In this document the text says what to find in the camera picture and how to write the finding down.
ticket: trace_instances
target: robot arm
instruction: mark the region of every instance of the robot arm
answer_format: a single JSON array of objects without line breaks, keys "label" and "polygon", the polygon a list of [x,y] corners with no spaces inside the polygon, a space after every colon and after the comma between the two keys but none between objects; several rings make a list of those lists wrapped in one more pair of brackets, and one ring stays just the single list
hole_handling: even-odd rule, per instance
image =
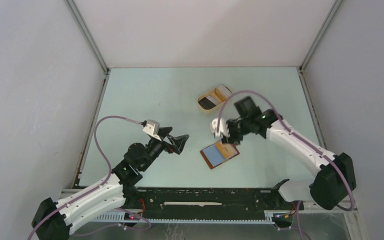
[{"label": "robot arm", "polygon": [[[163,152],[180,154],[183,151],[189,135],[174,137],[169,135],[172,127],[160,127],[153,120],[142,123],[143,131],[150,136],[148,144],[133,143],[124,154],[124,159],[112,169],[111,175],[104,183],[106,177],[97,183],[73,194],[69,197],[53,202],[49,197],[42,201],[32,221],[35,227],[49,213],[66,205],[36,231],[40,240],[67,240],[81,226],[112,209],[126,206],[131,207],[138,200],[138,190],[135,184],[142,179],[140,172],[144,172]],[[99,189],[85,195],[89,190],[100,186]],[[71,200],[81,197],[72,204]]]},{"label": "robot arm", "polygon": [[350,189],[356,188],[354,166],[350,156],[345,153],[336,155],[316,145],[294,130],[272,109],[261,112],[249,96],[234,105],[240,117],[227,121],[221,119],[218,129],[218,118],[214,119],[210,129],[215,137],[221,138],[223,143],[239,145],[247,134],[261,135],[296,156],[314,176],[313,182],[301,181],[297,184],[297,181],[285,181],[280,186],[279,193],[287,202],[304,200],[299,198],[307,191],[321,207],[331,210],[347,196],[345,185],[326,158],[333,160],[339,167]]}]

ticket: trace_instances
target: table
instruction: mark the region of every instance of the table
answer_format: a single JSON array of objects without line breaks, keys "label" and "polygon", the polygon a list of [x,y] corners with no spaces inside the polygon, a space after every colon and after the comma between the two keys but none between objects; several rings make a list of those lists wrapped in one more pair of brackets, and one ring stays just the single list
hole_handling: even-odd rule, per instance
[{"label": "table", "polygon": [[[137,187],[178,188],[267,188],[283,179],[311,179],[300,161],[261,136],[249,134],[238,150],[240,155],[210,169],[200,150],[217,141],[210,122],[218,111],[202,112],[198,97],[225,84],[233,92],[254,90],[267,97],[281,115],[300,133],[317,143],[316,131],[295,67],[171,67],[113,68],[101,102],[98,120],[120,115],[138,121],[156,120],[161,127],[173,127],[171,134],[190,137],[181,155],[163,152],[143,172]],[[233,103],[226,107],[226,119],[237,118]],[[261,110],[269,107],[252,97]],[[120,119],[108,119],[97,130],[97,138],[112,167],[132,143],[146,144],[142,127]],[[86,152],[79,181],[89,186],[105,176],[108,167],[92,141]]]}]

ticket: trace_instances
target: white wall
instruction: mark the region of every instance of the white wall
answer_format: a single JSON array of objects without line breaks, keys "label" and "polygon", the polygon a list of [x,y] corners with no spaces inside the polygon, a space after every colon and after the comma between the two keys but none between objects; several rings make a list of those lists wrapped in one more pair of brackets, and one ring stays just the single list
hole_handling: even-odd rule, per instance
[{"label": "white wall", "polygon": [[0,240],[72,181],[102,81],[63,0],[0,0]]},{"label": "white wall", "polygon": [[76,0],[109,67],[299,66],[335,0]]},{"label": "white wall", "polygon": [[305,74],[328,146],[353,158],[370,238],[384,239],[384,1],[344,1]]}]

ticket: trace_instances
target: enclosure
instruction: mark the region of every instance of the enclosure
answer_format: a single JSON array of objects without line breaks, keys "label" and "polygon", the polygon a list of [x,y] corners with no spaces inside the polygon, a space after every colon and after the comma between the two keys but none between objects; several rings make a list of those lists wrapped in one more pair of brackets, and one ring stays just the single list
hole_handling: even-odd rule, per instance
[{"label": "enclosure", "polygon": [[[304,201],[300,225],[312,239],[384,238],[384,1],[22,0],[0,1],[0,239],[26,239],[42,200],[67,197],[108,172],[93,130],[110,115],[156,120],[189,139],[136,184],[151,229],[110,227],[70,239],[300,239],[273,226],[288,208],[266,207],[254,218],[277,183],[311,179],[297,157],[258,135],[247,135],[240,154],[217,168],[200,155],[216,141],[209,126],[218,111],[202,112],[197,99],[220,84],[264,95],[309,140],[352,156],[358,208]],[[245,96],[234,97],[223,117],[237,118],[233,102]],[[96,136],[112,166],[131,144],[149,140],[120,120],[106,121]],[[186,206],[173,208],[180,217],[154,214],[172,201],[164,192],[167,199],[156,199],[166,189],[203,198],[219,195],[201,190],[231,191],[239,207],[223,218],[197,218],[201,212]],[[107,212],[78,233],[118,223],[112,215],[125,217]]]}]

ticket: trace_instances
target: metal frame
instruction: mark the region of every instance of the metal frame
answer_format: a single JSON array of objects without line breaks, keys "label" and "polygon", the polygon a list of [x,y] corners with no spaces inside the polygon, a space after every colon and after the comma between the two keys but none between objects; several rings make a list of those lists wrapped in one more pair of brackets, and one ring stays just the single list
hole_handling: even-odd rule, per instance
[{"label": "metal frame", "polygon": [[101,52],[99,51],[99,48],[92,37],[91,32],[88,29],[88,26],[86,26],[85,20],[83,19],[82,15],[80,14],[79,8],[77,7],[74,0],[65,0],[65,3],[67,4],[68,9],[70,10],[72,16],[74,17],[74,20],[77,23],[78,28],[80,29],[81,33],[84,36],[84,39],[86,40],[87,44],[89,45],[90,49],[92,50],[93,54],[95,55],[96,60],[98,61],[99,65],[102,68],[102,71],[107,74],[109,72],[109,69],[107,67],[107,64],[105,63],[104,58],[102,57]]},{"label": "metal frame", "polygon": [[[316,108],[313,104],[313,100],[311,97],[312,94],[311,94],[309,86],[307,84],[304,71],[305,71],[306,67],[308,66],[310,60],[312,59],[312,57],[313,57],[316,49],[318,48],[321,40],[323,39],[324,35],[326,34],[327,30],[329,29],[334,17],[338,13],[343,1],[344,0],[336,0],[335,1],[335,3],[333,4],[332,8],[329,11],[328,16],[326,17],[325,21],[323,22],[316,38],[314,39],[308,53],[306,54],[301,66],[297,67],[297,72],[298,72],[299,79],[300,79],[300,82],[302,85],[302,90],[303,90],[304,95],[305,95],[305,99],[307,101],[308,109],[310,111],[311,119],[312,119],[313,124],[314,124],[314,129],[316,131],[318,143],[324,148],[327,148],[326,140],[323,136],[323,131],[322,131],[322,128],[320,125],[320,121],[319,121],[319,118],[317,115]],[[77,180],[80,178],[81,170],[82,170],[83,165],[84,165],[83,160],[86,157],[85,153],[87,153],[89,146],[90,146],[90,143],[91,143],[91,140],[92,140],[93,129],[94,129],[94,126],[96,124],[96,121],[98,118],[98,113],[99,113],[99,110],[101,108],[101,103],[102,103],[104,93],[105,93],[105,90],[107,87],[107,82],[108,82],[109,75],[110,75],[110,69],[107,67],[107,64],[105,63],[105,60],[104,60],[103,56],[101,55],[95,40],[92,37],[92,34],[90,33],[82,15],[80,14],[80,11],[79,11],[75,1],[74,0],[65,0],[65,2],[67,4],[68,9],[72,13],[80,31],[82,32],[86,42],[90,46],[94,56],[96,57],[98,63],[100,64],[103,72],[106,74],[105,79],[103,81],[101,93],[99,95],[98,101],[96,103],[96,108],[95,108],[95,111],[93,113],[93,117],[91,119],[90,128],[87,132],[87,137],[84,141],[84,149],[83,149],[83,152],[82,152],[80,159],[79,159],[79,164],[78,164],[79,167],[77,169],[77,173],[75,176],[75,180]],[[80,190],[81,189],[63,189],[61,192],[60,198],[68,197],[68,196],[70,196],[76,192],[79,192]],[[349,204],[349,200],[344,200],[343,202],[341,202],[341,204],[347,205],[347,204]],[[350,239],[351,240],[367,240],[368,239],[368,237],[366,235],[365,228],[363,226],[363,223],[361,221],[361,218],[360,218],[360,215],[359,215],[357,209],[355,209],[351,212],[343,212],[339,208],[334,208],[333,210],[325,210],[313,201],[304,201],[303,205],[304,205],[304,210],[300,211],[303,214],[343,213],[346,225],[348,227],[348,232],[350,234]],[[272,222],[271,222],[270,216],[273,216],[274,213],[282,213],[282,211],[281,210],[276,210],[276,211],[266,210],[266,211],[264,211],[264,213],[268,216],[268,219],[266,219],[266,221],[261,221],[261,222],[252,222],[252,221],[241,222],[241,221],[238,221],[238,222],[227,222],[227,223],[271,224]],[[103,215],[99,216],[96,218],[96,221],[93,221],[93,222],[102,222],[101,219],[104,219],[104,218],[105,218],[105,216],[103,216]],[[153,219],[153,222],[159,223],[159,222],[161,222],[161,220]],[[164,223],[171,223],[170,220],[168,220],[168,219],[164,219],[163,222]],[[173,220],[173,223],[179,223],[179,220]],[[225,222],[201,221],[201,223],[225,223]]]},{"label": "metal frame", "polygon": [[84,148],[83,148],[83,151],[81,151],[80,158],[79,158],[78,163],[77,163],[78,167],[76,169],[73,181],[71,183],[71,185],[74,187],[78,186],[79,179],[82,175],[82,169],[83,169],[83,166],[85,165],[85,159],[86,159],[86,156],[88,154],[89,147],[91,145],[92,137],[94,135],[94,128],[95,128],[95,125],[97,124],[97,121],[98,121],[98,115],[99,115],[99,111],[101,109],[102,100],[104,99],[105,90],[107,89],[108,79],[110,78],[110,73],[111,73],[111,70],[109,70],[105,74],[105,78],[103,79],[102,88],[100,90],[98,100],[96,102],[96,107],[95,107],[95,110],[93,111],[93,115],[92,115],[92,118],[90,120],[89,129],[87,130],[86,138],[84,139],[84,142],[83,142]]},{"label": "metal frame", "polygon": [[311,60],[311,58],[314,55],[314,52],[316,51],[317,47],[319,46],[321,40],[325,36],[326,32],[328,31],[328,28],[331,26],[332,20],[338,13],[342,3],[344,0],[336,0],[333,4],[332,8],[329,11],[329,14],[327,15],[326,19],[324,20],[323,24],[321,25],[320,30],[317,33],[317,36],[315,37],[310,49],[307,52],[307,55],[304,58],[304,61],[302,62],[300,69],[305,70]]},{"label": "metal frame", "polygon": [[323,135],[322,126],[320,125],[320,121],[319,121],[319,117],[318,117],[319,115],[317,114],[316,107],[314,106],[313,99],[311,97],[312,94],[311,94],[310,89],[309,89],[309,85],[307,84],[306,78],[304,76],[304,73],[301,71],[301,69],[299,67],[297,67],[296,70],[298,72],[298,76],[299,76],[299,80],[301,82],[302,90],[304,92],[305,100],[306,100],[307,105],[308,105],[308,110],[309,110],[310,115],[311,115],[311,120],[312,120],[312,123],[314,125],[314,130],[315,130],[315,134],[317,136],[318,144],[321,147],[327,149],[326,140],[325,140],[325,137]]}]

